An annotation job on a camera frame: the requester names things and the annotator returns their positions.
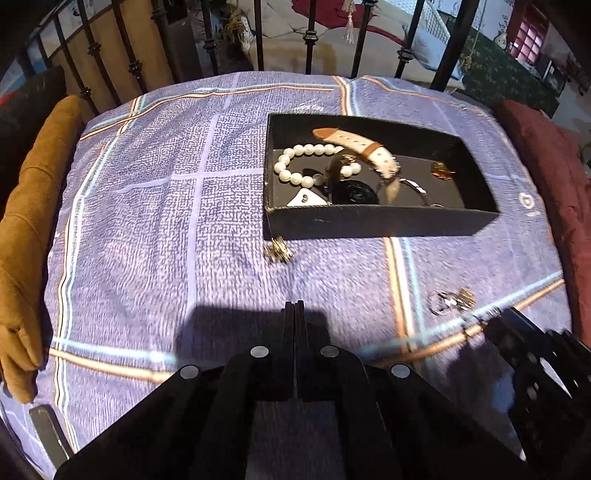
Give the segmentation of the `red window frame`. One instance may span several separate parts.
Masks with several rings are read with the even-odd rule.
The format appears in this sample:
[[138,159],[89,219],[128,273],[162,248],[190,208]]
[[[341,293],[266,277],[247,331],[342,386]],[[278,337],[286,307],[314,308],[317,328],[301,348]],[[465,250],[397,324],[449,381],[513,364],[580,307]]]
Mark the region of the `red window frame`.
[[547,15],[536,1],[515,1],[507,28],[509,53],[520,62],[535,65],[549,29]]

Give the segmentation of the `wooden panel door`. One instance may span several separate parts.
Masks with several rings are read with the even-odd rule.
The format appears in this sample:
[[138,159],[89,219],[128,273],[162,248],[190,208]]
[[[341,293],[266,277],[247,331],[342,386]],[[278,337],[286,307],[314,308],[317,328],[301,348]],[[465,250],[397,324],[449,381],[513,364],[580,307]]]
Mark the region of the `wooden panel door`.
[[67,1],[40,34],[48,59],[65,71],[70,94],[89,94],[83,112],[90,119],[143,93],[174,83],[154,20],[151,1],[85,1],[90,34],[78,3]]

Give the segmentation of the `white earring card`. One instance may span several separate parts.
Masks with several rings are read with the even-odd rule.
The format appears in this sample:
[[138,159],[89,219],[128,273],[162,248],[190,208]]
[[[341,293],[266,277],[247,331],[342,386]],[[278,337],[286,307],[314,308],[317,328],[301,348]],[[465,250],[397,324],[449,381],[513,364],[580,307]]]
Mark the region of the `white earring card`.
[[311,207],[311,206],[327,206],[328,202],[325,201],[322,196],[315,194],[307,188],[301,188],[297,191],[297,195],[294,196],[290,202],[287,203],[287,207]]

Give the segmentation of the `dark red pillow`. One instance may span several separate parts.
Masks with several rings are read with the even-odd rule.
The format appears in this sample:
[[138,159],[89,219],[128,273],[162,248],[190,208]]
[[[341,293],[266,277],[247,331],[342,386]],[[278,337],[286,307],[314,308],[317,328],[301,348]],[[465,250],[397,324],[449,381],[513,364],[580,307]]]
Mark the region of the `dark red pillow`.
[[574,335],[590,344],[590,178],[573,134],[514,100],[493,107],[544,201],[562,263]]

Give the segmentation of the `black iron bed frame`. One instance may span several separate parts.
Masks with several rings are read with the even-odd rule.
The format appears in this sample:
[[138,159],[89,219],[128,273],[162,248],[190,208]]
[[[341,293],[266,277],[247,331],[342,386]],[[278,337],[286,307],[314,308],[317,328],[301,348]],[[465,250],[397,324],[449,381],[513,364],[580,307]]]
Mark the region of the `black iron bed frame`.
[[[262,4],[263,54],[256,53],[256,44],[246,50],[246,63],[253,69],[304,72],[307,45],[304,32],[308,18],[297,13],[308,8],[308,2],[264,1]],[[366,40],[363,43],[359,73],[361,75],[394,75],[399,63],[398,52],[406,37],[405,29],[412,20],[411,9],[401,9],[389,1],[374,6]],[[356,47],[345,41],[345,26],[327,27],[322,17],[315,23],[318,42],[312,53],[311,71],[315,75],[348,76],[353,68]],[[27,54],[36,71],[50,61],[40,37],[32,40]]]

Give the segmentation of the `purple patterned bed sheet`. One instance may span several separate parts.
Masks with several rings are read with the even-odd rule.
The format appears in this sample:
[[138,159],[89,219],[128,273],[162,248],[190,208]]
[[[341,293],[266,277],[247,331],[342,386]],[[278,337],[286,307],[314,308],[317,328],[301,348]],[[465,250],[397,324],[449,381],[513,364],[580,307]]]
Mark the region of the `purple patterned bed sheet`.
[[[263,253],[263,153],[273,112],[359,115],[460,137],[500,217],[468,237],[304,240]],[[38,404],[80,448],[151,390],[118,367],[217,362],[303,300],[329,336],[363,352],[419,349],[455,332],[435,289],[468,286],[480,308],[529,299],[545,327],[571,321],[545,208],[502,127],[447,94],[381,77],[236,73],[163,88],[87,127],[49,253],[45,302],[62,354]]]

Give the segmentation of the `black jewelry tray box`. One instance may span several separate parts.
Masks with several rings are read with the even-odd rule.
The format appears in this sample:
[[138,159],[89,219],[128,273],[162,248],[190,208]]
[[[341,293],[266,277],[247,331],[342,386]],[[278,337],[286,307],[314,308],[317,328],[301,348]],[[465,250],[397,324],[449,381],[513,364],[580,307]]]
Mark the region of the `black jewelry tray box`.
[[[337,205],[325,186],[311,191],[327,206],[287,207],[297,187],[273,170],[287,147],[317,144],[312,130],[338,127],[383,144],[401,164],[403,183],[393,204],[386,202],[381,177],[368,164],[344,180],[368,184],[376,205]],[[434,161],[454,172],[444,181],[431,174]],[[271,113],[266,126],[263,237],[286,240],[471,236],[496,220],[499,207],[465,142],[457,136],[400,122],[324,114]]]

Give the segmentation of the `green patterned carpet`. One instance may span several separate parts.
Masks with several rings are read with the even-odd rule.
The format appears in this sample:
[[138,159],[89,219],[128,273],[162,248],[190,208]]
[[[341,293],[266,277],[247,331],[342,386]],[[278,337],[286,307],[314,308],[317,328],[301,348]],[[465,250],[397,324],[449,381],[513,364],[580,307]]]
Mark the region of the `green patterned carpet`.
[[515,100],[549,117],[559,106],[549,87],[482,33],[480,21],[470,30],[460,67],[464,92],[486,106]]

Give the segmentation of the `black round beaded ornament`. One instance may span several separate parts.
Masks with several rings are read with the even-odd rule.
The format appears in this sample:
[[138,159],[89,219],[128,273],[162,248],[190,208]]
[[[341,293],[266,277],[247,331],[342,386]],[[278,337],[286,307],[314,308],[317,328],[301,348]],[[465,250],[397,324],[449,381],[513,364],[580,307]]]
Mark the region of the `black round beaded ornament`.
[[358,180],[343,180],[332,186],[331,201],[337,205],[376,205],[379,198],[368,184]]

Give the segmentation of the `mustard yellow cushion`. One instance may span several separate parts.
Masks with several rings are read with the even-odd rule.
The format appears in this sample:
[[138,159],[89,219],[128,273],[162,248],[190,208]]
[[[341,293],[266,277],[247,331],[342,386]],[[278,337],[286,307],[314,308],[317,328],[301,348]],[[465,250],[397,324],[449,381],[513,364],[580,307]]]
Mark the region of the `mustard yellow cushion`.
[[1,220],[1,378],[19,402],[43,365],[43,270],[66,170],[83,129],[81,100],[60,100],[21,166]]

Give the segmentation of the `gold ornate earring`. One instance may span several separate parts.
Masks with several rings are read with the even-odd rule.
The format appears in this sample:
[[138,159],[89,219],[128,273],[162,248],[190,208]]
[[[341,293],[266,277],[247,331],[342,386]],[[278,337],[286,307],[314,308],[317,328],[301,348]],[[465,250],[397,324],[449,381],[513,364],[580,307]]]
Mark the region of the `gold ornate earring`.
[[273,237],[269,242],[266,242],[263,245],[263,253],[271,263],[287,264],[294,256],[287,242],[280,236]]

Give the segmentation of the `gold brown brooch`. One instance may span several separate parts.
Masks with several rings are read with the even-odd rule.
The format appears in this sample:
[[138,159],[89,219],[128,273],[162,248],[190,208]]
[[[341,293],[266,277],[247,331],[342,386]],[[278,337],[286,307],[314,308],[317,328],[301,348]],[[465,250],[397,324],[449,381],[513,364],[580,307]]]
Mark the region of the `gold brown brooch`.
[[439,180],[452,180],[454,172],[451,171],[444,162],[434,161],[431,164],[431,174]]

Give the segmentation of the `silver ring gold charm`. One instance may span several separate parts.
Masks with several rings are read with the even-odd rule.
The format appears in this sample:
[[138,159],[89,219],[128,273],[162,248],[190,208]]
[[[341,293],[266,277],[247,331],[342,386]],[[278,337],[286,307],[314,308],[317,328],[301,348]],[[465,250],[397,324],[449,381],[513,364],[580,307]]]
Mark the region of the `silver ring gold charm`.
[[461,288],[457,292],[436,290],[428,296],[429,310],[436,316],[447,315],[452,311],[470,311],[476,305],[476,296],[468,287]]

